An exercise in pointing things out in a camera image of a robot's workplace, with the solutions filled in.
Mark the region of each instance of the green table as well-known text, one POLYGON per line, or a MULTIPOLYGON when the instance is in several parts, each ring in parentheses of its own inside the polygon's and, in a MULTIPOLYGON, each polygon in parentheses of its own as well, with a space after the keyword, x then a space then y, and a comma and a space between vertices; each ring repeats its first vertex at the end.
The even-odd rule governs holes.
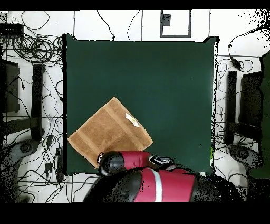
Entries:
MULTIPOLYGON (((115 96, 153 139, 146 151, 196 172, 211 171, 216 38, 198 43, 64 37, 67 137, 115 96)), ((69 143, 64 153, 68 175, 97 172, 69 143)))

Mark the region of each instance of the white stripe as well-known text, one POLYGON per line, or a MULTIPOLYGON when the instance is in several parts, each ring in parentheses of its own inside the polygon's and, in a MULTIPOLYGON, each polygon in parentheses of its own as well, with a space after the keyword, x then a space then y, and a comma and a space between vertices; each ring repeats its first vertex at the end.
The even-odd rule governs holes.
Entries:
POLYGON ((153 169, 151 169, 151 171, 154 174, 155 182, 156 182, 156 200, 155 200, 155 202, 162 202, 162 182, 161 182, 160 175, 158 172, 156 172, 153 169))

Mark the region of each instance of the white label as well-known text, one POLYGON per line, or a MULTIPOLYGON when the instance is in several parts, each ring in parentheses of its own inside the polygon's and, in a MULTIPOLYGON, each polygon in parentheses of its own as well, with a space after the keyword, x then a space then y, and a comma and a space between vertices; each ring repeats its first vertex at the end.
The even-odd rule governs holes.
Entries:
POLYGON ((127 120, 131 121, 135 127, 140 127, 138 122, 127 113, 126 113, 126 118, 127 118, 127 120))

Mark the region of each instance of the folded towel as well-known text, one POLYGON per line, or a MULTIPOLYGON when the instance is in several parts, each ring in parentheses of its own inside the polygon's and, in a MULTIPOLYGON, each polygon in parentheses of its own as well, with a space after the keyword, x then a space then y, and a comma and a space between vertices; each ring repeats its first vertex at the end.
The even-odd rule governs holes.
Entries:
POLYGON ((144 127, 113 97, 69 138, 73 148, 95 168, 107 151, 142 151, 153 141, 144 127))

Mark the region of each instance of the red robot arm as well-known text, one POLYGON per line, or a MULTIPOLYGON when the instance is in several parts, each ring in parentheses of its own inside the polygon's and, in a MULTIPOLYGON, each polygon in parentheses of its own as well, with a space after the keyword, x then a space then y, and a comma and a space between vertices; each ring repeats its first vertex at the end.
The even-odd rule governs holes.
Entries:
POLYGON ((99 172, 104 176, 134 168, 165 169, 173 165, 171 158, 152 155, 144 151, 110 151, 100 154, 98 162, 99 172))

